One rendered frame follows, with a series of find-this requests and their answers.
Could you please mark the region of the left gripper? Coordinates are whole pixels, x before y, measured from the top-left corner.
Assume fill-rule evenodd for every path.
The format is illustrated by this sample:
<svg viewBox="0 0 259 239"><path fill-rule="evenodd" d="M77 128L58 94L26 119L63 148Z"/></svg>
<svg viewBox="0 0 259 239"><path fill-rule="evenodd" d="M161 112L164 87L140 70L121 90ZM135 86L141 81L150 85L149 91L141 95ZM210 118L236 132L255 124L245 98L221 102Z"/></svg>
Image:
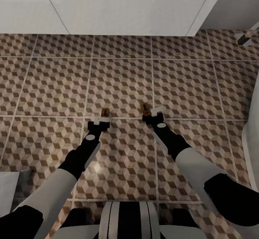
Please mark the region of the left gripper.
<svg viewBox="0 0 259 239"><path fill-rule="evenodd" d="M98 129L101 132L106 132L107 129L110 127L110 122L100 122L99 125L94 125L93 121L88 121L88 130Z"/></svg>

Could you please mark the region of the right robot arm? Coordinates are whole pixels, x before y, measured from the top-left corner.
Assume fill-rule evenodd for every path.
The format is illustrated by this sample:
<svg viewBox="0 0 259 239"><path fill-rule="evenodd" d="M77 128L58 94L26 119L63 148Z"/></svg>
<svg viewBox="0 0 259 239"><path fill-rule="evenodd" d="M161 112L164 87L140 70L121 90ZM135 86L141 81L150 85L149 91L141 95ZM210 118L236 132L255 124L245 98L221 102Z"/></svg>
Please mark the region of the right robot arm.
<svg viewBox="0 0 259 239"><path fill-rule="evenodd" d="M244 239L259 239L259 193L239 184L175 134L163 122L165 106L142 116L153 127L153 136L178 165L191 186L214 214L221 214Z"/></svg>

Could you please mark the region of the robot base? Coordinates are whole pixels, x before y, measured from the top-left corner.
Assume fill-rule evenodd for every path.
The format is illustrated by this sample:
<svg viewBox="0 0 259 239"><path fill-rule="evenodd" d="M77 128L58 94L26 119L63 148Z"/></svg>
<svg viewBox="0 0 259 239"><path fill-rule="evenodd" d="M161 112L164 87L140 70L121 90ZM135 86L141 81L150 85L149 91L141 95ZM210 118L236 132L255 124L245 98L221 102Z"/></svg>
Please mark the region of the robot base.
<svg viewBox="0 0 259 239"><path fill-rule="evenodd" d="M159 220L160 239L207 239L186 208L174 209L173 224L166 225L164 220ZM99 227L100 220L86 225L85 209L74 208L52 239L99 239Z"/></svg>

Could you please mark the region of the mousetrap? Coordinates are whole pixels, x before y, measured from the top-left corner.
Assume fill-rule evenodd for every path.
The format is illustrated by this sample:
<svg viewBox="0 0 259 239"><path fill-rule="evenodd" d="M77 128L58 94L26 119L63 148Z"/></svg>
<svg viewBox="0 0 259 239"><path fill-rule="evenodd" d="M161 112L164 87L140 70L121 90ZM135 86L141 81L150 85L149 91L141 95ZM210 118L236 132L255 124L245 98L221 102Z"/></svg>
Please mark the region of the mousetrap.
<svg viewBox="0 0 259 239"><path fill-rule="evenodd" d="M141 109L142 109L142 112L143 112L143 115L144 115L144 116L149 116L149 115L151 115L151 111L150 111L150 109L149 109L149 107L148 107L147 102L140 104L140 107L141 107Z"/></svg>
<svg viewBox="0 0 259 239"><path fill-rule="evenodd" d="M107 108L102 109L102 111L101 111L101 117L107 117L107 118L109 118L109 109L107 109Z"/></svg>

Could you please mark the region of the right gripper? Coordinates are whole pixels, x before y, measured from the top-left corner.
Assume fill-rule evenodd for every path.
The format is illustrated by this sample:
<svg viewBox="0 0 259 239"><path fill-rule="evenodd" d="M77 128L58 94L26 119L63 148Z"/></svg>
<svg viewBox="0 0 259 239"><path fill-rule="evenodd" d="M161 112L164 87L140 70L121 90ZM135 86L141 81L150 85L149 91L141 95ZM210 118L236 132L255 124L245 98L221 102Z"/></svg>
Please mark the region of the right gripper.
<svg viewBox="0 0 259 239"><path fill-rule="evenodd" d="M157 116L151 116L151 115L149 115L149 116L142 116L142 120L143 120L143 122L145 122L146 123L146 125L149 125L149 124L153 124L153 122L155 121L155 120L157 120L157 119L159 119L159 120L164 120L163 119L163 113L158 113L157 114Z"/></svg>

